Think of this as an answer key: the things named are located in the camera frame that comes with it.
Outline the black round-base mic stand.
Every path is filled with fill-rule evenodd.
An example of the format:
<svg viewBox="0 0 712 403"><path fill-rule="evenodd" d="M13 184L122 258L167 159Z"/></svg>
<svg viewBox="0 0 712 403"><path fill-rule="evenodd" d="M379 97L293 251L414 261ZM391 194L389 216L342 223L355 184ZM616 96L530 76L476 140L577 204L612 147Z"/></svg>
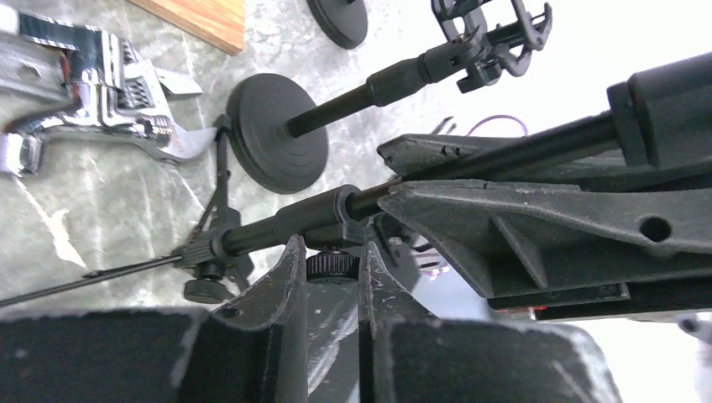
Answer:
<svg viewBox="0 0 712 403"><path fill-rule="evenodd" d="M226 114L233 153L249 176L278 194L304 191L320 178L328 158L327 125L369 107L384 107L460 71L462 93L495 84L504 71L523 76L552 29L552 7L533 15L512 0L516 21L488 29L482 1L433 1L446 38L415 58L375 72L365 83L317 105L292 79L255 74L233 89Z"/></svg>

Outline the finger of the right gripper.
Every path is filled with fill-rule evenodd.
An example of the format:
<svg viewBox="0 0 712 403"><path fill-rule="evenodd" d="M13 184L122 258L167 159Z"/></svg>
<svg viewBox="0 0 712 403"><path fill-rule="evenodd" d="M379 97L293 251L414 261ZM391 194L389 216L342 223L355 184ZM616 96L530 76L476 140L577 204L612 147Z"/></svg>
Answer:
<svg viewBox="0 0 712 403"><path fill-rule="evenodd" d="M552 320L711 308L710 190L423 181L378 204L496 310Z"/></svg>
<svg viewBox="0 0 712 403"><path fill-rule="evenodd" d="M618 149L525 150L523 139L406 134L377 149L385 165L409 181L478 179L573 185L583 191L686 191L711 187L711 158L667 168L629 166Z"/></svg>

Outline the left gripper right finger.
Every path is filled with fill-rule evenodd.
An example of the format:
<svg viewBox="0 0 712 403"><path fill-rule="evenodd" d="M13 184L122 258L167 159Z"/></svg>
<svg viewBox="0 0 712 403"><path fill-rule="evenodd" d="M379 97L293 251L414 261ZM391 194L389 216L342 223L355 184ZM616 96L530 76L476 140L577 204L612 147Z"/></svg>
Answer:
<svg viewBox="0 0 712 403"><path fill-rule="evenodd" d="M605 356L563 324L442 319L388 271L375 243L359 267L363 402L618 402Z"/></svg>

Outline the black tripod mic stand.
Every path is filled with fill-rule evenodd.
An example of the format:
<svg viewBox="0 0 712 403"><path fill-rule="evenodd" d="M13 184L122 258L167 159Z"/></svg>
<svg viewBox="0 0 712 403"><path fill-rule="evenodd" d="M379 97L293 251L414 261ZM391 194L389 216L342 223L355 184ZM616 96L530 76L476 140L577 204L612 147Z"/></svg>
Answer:
<svg viewBox="0 0 712 403"><path fill-rule="evenodd" d="M608 90L610 110L594 118L523 137L525 150L569 151L583 149L593 156L619 149L629 166L667 168L678 162L711 158L711 57L698 55L638 72ZM434 181L463 181L455 179ZM225 268L245 254L274 247L289 235L301 235L315 254L307 261L307 278L353 280L356 259L348 253L353 242L346 237L350 225L382 214L379 199L404 177L365 191L348 186L299 201L273 217L246 227L223 225L200 233L171 256L93 273L83 280L8 298L13 306L106 280L168 264Z"/></svg>

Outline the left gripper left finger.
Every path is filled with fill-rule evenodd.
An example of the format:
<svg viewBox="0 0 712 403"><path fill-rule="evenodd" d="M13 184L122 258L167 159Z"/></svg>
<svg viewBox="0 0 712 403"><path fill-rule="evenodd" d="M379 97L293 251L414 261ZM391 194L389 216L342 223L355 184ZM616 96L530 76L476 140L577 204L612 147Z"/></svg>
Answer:
<svg viewBox="0 0 712 403"><path fill-rule="evenodd" d="M4 402L305 402L306 248L216 311L16 311L1 320Z"/></svg>

